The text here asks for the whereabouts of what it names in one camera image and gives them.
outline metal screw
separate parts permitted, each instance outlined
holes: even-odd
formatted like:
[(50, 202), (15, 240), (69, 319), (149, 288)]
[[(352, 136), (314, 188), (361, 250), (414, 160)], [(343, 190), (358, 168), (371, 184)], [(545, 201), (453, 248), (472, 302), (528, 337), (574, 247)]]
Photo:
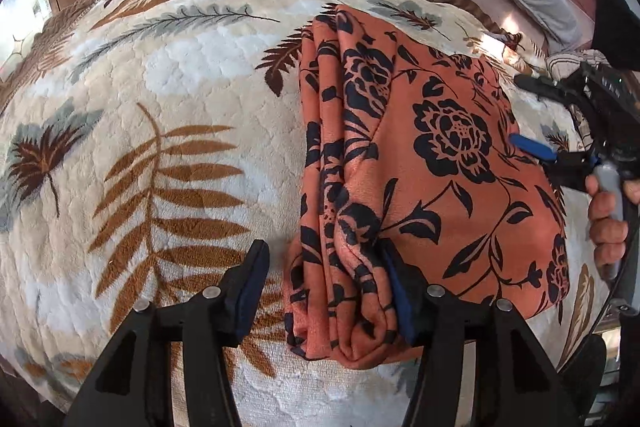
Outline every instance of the metal screw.
[(427, 288), (427, 293), (431, 295), (431, 297), (435, 297), (436, 299), (444, 296), (444, 288), (439, 284), (431, 284)]
[(151, 301), (149, 301), (148, 299), (138, 299), (136, 302), (134, 302), (133, 309), (137, 313), (142, 313), (144, 310), (149, 308), (149, 304), (151, 304)]
[(209, 286), (202, 290), (202, 296), (206, 299), (215, 299), (222, 293), (222, 290), (217, 286)]
[(503, 312), (510, 312), (513, 310), (513, 303), (509, 299), (498, 299), (495, 305)]

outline orange fabric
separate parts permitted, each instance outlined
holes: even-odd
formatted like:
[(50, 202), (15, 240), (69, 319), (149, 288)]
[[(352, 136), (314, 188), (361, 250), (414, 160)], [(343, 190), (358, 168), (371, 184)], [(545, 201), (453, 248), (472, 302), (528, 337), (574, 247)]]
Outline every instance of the orange fabric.
[(306, 166), (286, 260), (287, 342), (362, 369), (397, 356), (376, 253), (392, 241), (430, 283), (530, 317), (568, 291), (561, 209), (485, 60), (447, 57), (347, 6), (303, 31)]

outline bed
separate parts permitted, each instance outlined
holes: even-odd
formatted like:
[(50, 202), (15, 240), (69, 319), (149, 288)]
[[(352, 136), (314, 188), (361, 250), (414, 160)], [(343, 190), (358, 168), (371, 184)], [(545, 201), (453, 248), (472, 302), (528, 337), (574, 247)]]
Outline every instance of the bed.
[[(355, 371), (307, 362), (285, 343), (283, 259), (305, 166), (300, 28), (336, 6), (444, 54), (483, 57), (521, 133), (583, 147), (564, 108), (514, 87), (513, 75), (531, 65), (451, 4), (77, 0), (0, 86), (0, 355), (57, 407), (68, 409), (139, 297), (184, 301), (261, 238), (271, 272), (254, 329), (226, 352), (244, 425), (399, 425), (415, 360)], [(559, 367), (593, 324), (606, 285), (586, 238), (587, 196), (556, 197), (570, 286), (529, 324)], [(176, 349), (178, 426), (188, 424), (181, 371)]]

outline human hand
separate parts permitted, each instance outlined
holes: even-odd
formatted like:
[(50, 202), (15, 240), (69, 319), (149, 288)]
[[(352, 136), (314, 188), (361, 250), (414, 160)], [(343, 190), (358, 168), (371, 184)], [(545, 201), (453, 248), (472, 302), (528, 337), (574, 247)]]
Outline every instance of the human hand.
[[(587, 192), (593, 198), (589, 205), (591, 228), (589, 237), (596, 244), (594, 258), (596, 266), (613, 264), (620, 261), (625, 254), (625, 239), (629, 232), (626, 221), (611, 219), (609, 214), (616, 207), (616, 198), (610, 192), (599, 192), (596, 176), (587, 176), (585, 180)], [(640, 203), (640, 180), (623, 184), (625, 196), (633, 204)]]

